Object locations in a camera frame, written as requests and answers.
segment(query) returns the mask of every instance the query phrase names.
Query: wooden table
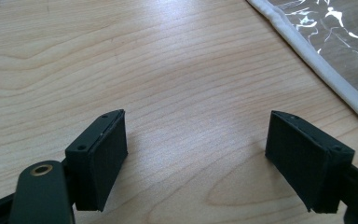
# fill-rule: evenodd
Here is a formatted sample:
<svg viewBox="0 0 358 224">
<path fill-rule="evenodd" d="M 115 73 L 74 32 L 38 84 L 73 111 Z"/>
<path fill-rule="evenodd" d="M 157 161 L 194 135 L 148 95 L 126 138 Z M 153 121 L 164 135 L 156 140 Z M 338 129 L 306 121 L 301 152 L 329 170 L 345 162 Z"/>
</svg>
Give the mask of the wooden table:
<svg viewBox="0 0 358 224">
<path fill-rule="evenodd" d="M 0 198 L 99 115 L 127 112 L 105 211 L 77 223 L 342 223 L 265 158 L 271 110 L 356 149 L 358 117 L 247 2 L 0 0 Z"/>
</svg>

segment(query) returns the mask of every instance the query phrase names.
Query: clear plastic sheet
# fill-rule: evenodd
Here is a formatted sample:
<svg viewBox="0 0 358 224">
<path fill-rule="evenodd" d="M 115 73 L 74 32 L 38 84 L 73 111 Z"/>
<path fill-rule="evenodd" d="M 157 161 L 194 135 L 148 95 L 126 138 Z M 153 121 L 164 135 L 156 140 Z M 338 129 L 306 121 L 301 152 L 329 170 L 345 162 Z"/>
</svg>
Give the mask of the clear plastic sheet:
<svg viewBox="0 0 358 224">
<path fill-rule="evenodd" d="M 358 1 L 269 0 L 342 77 L 358 90 Z"/>
</svg>

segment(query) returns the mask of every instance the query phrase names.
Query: screw hole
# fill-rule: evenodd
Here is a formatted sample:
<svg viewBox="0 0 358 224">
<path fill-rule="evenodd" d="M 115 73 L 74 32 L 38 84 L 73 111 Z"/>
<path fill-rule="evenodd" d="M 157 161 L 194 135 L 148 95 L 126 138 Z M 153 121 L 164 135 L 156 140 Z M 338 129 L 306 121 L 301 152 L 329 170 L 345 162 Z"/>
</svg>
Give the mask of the screw hole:
<svg viewBox="0 0 358 224">
<path fill-rule="evenodd" d="M 48 172 L 50 172 L 53 169 L 53 166 L 50 164 L 43 164 L 40 166 L 35 167 L 32 171 L 31 171 L 31 175 L 33 176 L 39 176 L 39 175 L 45 175 Z"/>
<path fill-rule="evenodd" d="M 85 145 L 81 145 L 81 146 L 78 146 L 78 147 L 77 147 L 77 150 L 84 150 L 84 149 L 86 149 L 86 146 L 85 146 Z"/>
</svg>

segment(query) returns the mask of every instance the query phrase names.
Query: small hole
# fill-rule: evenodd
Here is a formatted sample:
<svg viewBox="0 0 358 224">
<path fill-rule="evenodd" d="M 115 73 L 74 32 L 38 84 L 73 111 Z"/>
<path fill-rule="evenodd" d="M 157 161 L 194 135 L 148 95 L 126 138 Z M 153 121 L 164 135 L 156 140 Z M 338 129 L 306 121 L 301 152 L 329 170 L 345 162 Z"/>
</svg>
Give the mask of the small hole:
<svg viewBox="0 0 358 224">
<path fill-rule="evenodd" d="M 40 166 L 40 167 L 37 167 L 36 169 L 34 169 L 34 172 L 37 174 L 41 174 L 43 172 L 46 172 L 46 170 L 48 170 L 47 166 Z"/>
<path fill-rule="evenodd" d="M 84 145 L 81 145 L 81 146 L 77 147 L 77 150 L 84 150 L 84 149 L 86 149 L 86 146 L 84 146 Z"/>
</svg>

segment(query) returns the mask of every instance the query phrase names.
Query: white fabric edge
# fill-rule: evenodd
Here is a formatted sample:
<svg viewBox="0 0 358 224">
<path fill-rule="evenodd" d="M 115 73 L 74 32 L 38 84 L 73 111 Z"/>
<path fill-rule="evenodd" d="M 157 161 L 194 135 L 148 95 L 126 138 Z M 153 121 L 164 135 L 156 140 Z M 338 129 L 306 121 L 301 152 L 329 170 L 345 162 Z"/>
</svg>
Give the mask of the white fabric edge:
<svg viewBox="0 0 358 224">
<path fill-rule="evenodd" d="M 313 71 L 358 114 L 358 90 L 347 82 L 299 33 L 284 13 L 268 0 L 247 0 L 262 13 L 278 33 Z"/>
</svg>

